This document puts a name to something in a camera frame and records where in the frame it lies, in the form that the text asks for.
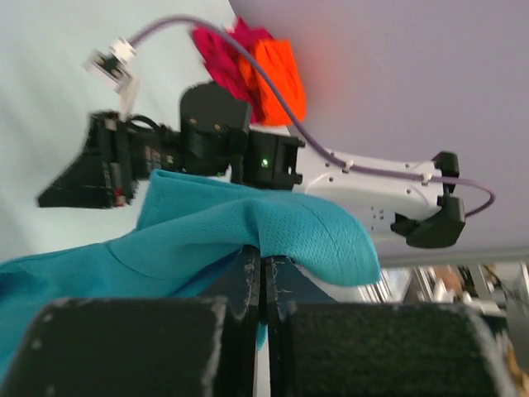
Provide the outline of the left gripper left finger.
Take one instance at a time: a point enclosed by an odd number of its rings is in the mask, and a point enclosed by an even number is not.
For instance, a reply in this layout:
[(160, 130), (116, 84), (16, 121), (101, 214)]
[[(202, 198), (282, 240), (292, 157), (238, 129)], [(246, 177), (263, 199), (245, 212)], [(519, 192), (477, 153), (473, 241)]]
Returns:
[(68, 299), (30, 323), (4, 396), (253, 396), (260, 254), (189, 299)]

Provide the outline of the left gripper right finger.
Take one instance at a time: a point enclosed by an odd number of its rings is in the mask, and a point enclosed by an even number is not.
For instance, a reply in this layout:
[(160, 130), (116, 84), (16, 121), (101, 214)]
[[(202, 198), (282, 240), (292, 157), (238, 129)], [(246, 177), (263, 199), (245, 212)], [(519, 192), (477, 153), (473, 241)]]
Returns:
[(264, 262), (274, 396), (514, 396), (480, 312), (465, 304), (338, 303), (287, 258)]

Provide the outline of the teal t shirt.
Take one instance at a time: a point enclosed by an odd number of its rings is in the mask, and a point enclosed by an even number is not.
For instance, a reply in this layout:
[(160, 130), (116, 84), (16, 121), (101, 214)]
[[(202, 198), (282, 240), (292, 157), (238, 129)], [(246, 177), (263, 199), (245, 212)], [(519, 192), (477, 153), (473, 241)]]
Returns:
[(107, 242), (26, 256), (1, 267), (1, 365), (7, 367), (37, 312), (63, 297), (196, 294), (207, 266), (257, 247), (287, 256), (332, 285), (379, 279), (368, 232), (334, 203), (157, 170), (132, 232)]

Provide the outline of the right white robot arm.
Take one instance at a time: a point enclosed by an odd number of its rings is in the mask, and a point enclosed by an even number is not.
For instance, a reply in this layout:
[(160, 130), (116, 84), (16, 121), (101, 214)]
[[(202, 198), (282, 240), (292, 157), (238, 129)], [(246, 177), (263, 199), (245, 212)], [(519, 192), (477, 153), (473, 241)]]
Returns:
[(465, 227), (463, 201), (453, 194), (455, 154), (421, 163), (356, 157), (339, 166), (295, 136), (251, 129), (250, 105), (215, 83), (186, 90), (179, 111), (178, 130), (141, 115), (90, 114), (83, 149), (38, 195), (38, 205), (125, 206), (159, 169), (327, 199), (375, 238), (400, 236), (414, 248), (453, 246)]

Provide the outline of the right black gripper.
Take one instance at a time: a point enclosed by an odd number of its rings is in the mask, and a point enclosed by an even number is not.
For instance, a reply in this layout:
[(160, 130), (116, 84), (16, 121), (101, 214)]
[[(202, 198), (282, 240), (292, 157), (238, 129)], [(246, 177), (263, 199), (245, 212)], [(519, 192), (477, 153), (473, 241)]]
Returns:
[(41, 208), (106, 209), (133, 200), (153, 170), (179, 172), (183, 148), (179, 132), (146, 116), (122, 121), (116, 112), (93, 112), (83, 148), (38, 195)]

